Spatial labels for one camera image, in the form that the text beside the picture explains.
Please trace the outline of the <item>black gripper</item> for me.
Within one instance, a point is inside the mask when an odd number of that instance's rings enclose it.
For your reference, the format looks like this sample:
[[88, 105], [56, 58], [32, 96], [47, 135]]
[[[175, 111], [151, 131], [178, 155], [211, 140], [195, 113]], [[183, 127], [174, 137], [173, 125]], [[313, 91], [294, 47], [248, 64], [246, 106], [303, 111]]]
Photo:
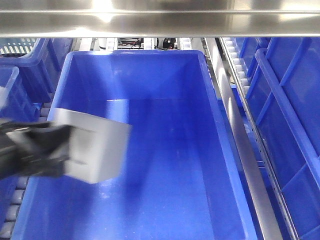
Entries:
[[61, 177], [69, 160], [72, 126], [54, 121], [0, 121], [0, 178]]

